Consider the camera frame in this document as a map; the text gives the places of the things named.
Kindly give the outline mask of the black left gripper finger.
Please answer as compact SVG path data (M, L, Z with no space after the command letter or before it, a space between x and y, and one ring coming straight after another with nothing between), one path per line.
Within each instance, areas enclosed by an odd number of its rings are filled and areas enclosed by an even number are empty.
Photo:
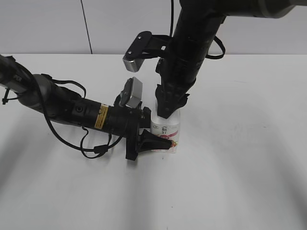
M172 146L172 141L158 137L144 129L137 138L137 152L150 150L168 150Z

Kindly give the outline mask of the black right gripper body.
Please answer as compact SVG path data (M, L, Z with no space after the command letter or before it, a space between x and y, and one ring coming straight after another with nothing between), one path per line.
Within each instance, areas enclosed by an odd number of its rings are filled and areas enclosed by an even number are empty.
M161 76L161 85L178 85L189 90L196 82L199 64L166 57L159 59L155 71Z

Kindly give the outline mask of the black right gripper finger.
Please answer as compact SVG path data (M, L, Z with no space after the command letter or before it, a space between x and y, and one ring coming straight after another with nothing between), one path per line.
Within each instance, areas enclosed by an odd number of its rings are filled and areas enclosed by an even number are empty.
M155 90L158 116L168 119L177 109L184 107L189 97L187 91L178 85L158 84Z

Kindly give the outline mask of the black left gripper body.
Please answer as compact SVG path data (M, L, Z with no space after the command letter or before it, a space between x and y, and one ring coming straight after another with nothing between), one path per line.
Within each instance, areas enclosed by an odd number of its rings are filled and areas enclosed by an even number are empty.
M126 139L126 159L135 161L138 157L139 130L150 127L151 110L148 107L109 107L106 131Z

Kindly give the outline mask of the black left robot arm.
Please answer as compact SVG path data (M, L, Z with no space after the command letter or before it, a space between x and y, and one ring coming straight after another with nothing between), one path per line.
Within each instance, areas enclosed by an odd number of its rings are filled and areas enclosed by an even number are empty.
M53 122L107 133L126 141L126 159L134 161L149 150L167 150L168 139L152 134L151 110L142 107L142 83L137 78L126 81L113 105L89 100L66 88L68 80L56 80L47 74L33 74L12 56L0 58L0 84L15 93L22 105L44 115L52 133Z

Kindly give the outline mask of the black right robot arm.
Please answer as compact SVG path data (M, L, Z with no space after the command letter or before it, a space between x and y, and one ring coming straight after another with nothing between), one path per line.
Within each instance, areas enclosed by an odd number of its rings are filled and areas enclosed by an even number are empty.
M156 67L161 76L157 85L157 114L169 118L186 105L188 90L208 55L226 17L279 19L305 0L182 0L175 32L165 46Z

